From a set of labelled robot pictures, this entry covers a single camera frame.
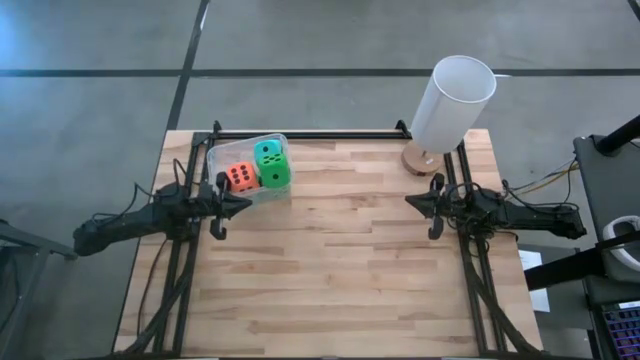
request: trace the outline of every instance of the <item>green dice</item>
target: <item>green dice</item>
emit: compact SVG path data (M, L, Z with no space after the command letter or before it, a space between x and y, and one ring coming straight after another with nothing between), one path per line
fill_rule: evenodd
M266 188L279 188L288 185L291 181L289 163L284 154L272 154L262 157L258 161L258 169L262 186Z

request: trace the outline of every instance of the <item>dice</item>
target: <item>dice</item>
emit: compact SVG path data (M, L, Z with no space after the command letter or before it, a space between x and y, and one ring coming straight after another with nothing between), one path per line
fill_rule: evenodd
M289 163L284 154L263 156L258 160L258 169L262 178L262 186L266 188L283 187L291 181Z
M260 162L260 159L267 155L276 155L281 153L282 144L278 140L260 141L253 147L253 155L256 159L256 164Z
M260 187L256 171L248 161L229 166L227 176L231 180L231 192L242 193Z

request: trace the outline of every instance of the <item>butcher block tabletop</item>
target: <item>butcher block tabletop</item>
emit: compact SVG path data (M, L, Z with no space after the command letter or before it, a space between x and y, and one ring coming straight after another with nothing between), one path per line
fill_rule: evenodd
M174 158L187 164L192 135L167 133L154 189L173 181ZM473 180L501 189L488 131L470 130L465 141ZM403 168L406 142L289 140L291 199L242 211L225 222L224 241L203 222L182 356L477 356L457 233L447 227L429 240L430 220L404 201L428 191L430 181ZM140 300L163 241L161 234L140 240L116 351L136 338ZM508 234L490 241L499 304L541 349L516 242ZM170 247L152 277L143 325L160 304ZM483 318L495 349L486 309Z

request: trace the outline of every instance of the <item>round wooden disc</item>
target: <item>round wooden disc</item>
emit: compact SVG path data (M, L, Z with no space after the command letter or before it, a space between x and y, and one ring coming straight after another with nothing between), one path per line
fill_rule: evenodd
M415 142L410 141L402 151L402 165L416 176L433 174L442 165L442 155L425 152Z

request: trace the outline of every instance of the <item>clear plastic container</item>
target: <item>clear plastic container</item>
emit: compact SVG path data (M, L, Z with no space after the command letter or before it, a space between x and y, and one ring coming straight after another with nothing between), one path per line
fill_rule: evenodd
M239 162L250 162L256 171L258 176L260 175L260 169L255 161L254 146L264 140L278 140L282 144L282 153L287 157L289 162L289 177L291 181L289 184L275 189L266 188L261 186L258 189L244 191L241 193L233 193L233 195L245 197L251 199L254 203L261 203L266 201L285 199L291 196L291 184L293 183L293 163L289 154L289 144L287 138L282 134L269 134L264 136L258 136L251 139L234 141L232 143L214 146L207 153L207 163L209 165L209 183L213 185L214 190L217 192L218 188L215 186L216 175L219 172L225 172L229 166Z

